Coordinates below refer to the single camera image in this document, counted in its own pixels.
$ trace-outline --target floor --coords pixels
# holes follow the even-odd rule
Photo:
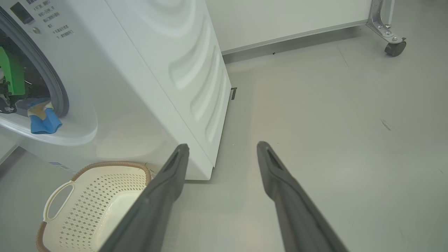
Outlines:
[[[350,251],[448,251],[447,13],[443,0],[397,0],[392,28],[408,45],[396,58],[364,26],[226,56],[237,92],[217,165],[185,184],[163,251],[283,250],[260,140]],[[70,177],[29,153],[4,172],[2,251],[34,249],[43,205]]]

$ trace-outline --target white plastic basket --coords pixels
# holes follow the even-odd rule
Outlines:
[[[40,252],[98,251],[151,181],[144,165],[104,162],[87,166],[52,193],[43,212],[36,246]],[[48,211],[64,188],[70,195],[53,218]]]

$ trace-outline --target caster wheel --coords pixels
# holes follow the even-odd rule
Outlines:
[[[389,54],[392,57],[396,57],[398,55],[400,55],[403,50],[406,47],[406,42],[403,41],[401,43],[398,44],[391,44],[389,43],[388,46],[386,46],[386,49],[384,50],[387,54]]]

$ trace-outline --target blue cloth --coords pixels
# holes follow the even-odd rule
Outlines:
[[[31,133],[54,134],[62,126],[62,122],[54,113],[53,105],[48,99],[38,99],[28,104],[28,107],[28,117],[31,120]]]

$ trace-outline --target white washing machine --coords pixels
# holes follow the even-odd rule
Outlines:
[[[0,113],[0,134],[73,172],[99,161],[157,171],[187,143],[186,178],[210,179],[231,86],[204,0],[2,0],[0,7],[0,46],[22,51],[32,93],[17,113]],[[34,93],[51,98],[63,123],[56,133],[31,133],[23,103]]]

